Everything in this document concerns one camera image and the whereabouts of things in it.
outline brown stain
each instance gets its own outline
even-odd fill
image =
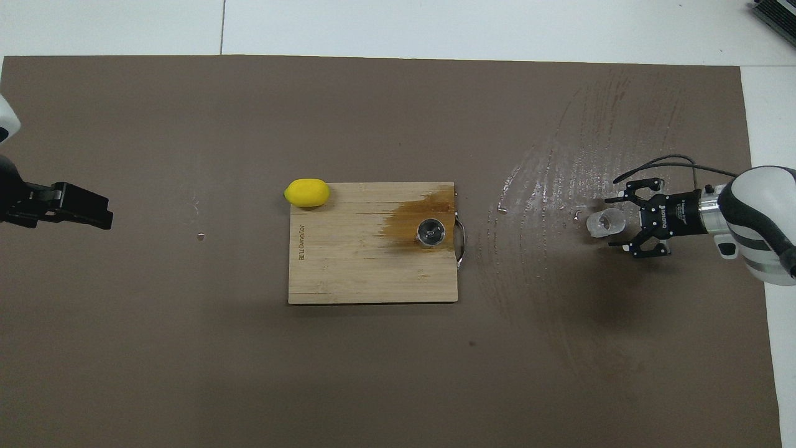
[[[456,199],[453,186],[438,187],[417,201],[402,202],[384,220],[379,236],[391,247],[402,250],[453,250]],[[445,226],[445,239],[437,246],[424,247],[417,241],[417,226],[425,219],[437,219]]]

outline brown mat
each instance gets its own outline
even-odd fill
[[[23,179],[115,222],[0,225],[0,446],[779,445],[763,285],[583,224],[656,155],[749,166],[737,68],[7,57],[2,93]],[[300,177],[455,182],[459,302],[288,305]]]

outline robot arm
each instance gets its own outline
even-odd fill
[[[0,143],[16,134],[20,126],[19,119],[11,110],[8,101],[0,96]]]
[[[0,143],[20,128],[14,111],[0,96]],[[72,221],[110,229],[113,213],[107,210],[107,198],[66,182],[47,187],[27,183],[17,168],[0,155],[0,222],[35,228],[41,221]]]
[[[683,163],[676,166],[705,167]],[[633,174],[650,164],[645,164]],[[610,242],[635,258],[671,254],[669,239],[710,234],[721,257],[739,255],[752,275],[775,285],[796,285],[796,170],[755,167],[733,176],[726,185],[706,186],[687,193],[658,193],[649,199],[636,195],[641,189],[660,191],[660,178],[629,181],[622,195],[605,202],[633,202],[639,207],[641,231],[630,240]],[[615,180],[618,182],[627,173]],[[642,244],[657,240],[651,248]]]
[[[796,285],[796,170],[745,171],[724,187],[718,204],[752,274],[769,283]]]

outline bamboo cutting board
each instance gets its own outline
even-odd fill
[[[291,304],[458,300],[452,182],[330,183],[326,204],[291,206]],[[437,219],[436,246],[417,239]]]

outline black cable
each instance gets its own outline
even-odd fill
[[[702,171],[711,171],[714,173],[718,173],[720,175],[727,175],[730,177],[737,177],[736,173],[731,173],[730,171],[720,170],[718,168],[711,168],[706,167],[704,165],[697,165],[696,163],[678,163],[678,162],[666,162],[666,163],[645,163],[638,168],[628,171],[627,173],[620,175],[618,178],[614,179],[614,183],[620,183],[623,180],[631,177],[632,175],[638,173],[639,171],[644,171],[648,168],[659,168],[659,167],[690,167],[697,170]]]
[[[694,159],[688,157],[685,154],[667,154],[667,155],[662,155],[660,157],[656,157],[656,158],[650,160],[649,162],[644,163],[643,165],[639,166],[638,168],[648,167],[649,165],[652,165],[653,163],[658,162],[658,161],[663,160],[663,159],[686,159],[693,165],[697,164],[697,162]],[[694,181],[694,190],[699,188],[698,187],[698,183],[697,183],[697,173],[696,172],[697,172],[697,169],[695,167],[691,167],[691,176],[693,177],[693,181]],[[628,175],[627,172],[624,173],[624,174],[621,174],[617,178],[618,180],[615,180],[614,183],[622,182],[624,179],[627,179],[628,176],[630,176],[630,175]]]

